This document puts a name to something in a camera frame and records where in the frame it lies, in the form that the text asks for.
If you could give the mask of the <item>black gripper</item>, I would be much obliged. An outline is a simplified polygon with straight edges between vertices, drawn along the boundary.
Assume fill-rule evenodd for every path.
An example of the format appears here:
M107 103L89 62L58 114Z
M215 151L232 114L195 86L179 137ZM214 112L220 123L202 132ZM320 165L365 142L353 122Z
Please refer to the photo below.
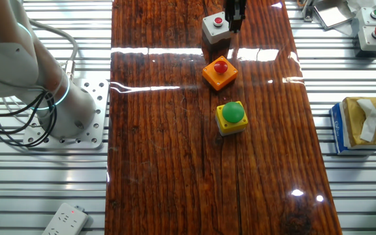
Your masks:
M228 22L228 29L233 33L238 33L245 19L245 7L247 0L225 0L225 19Z

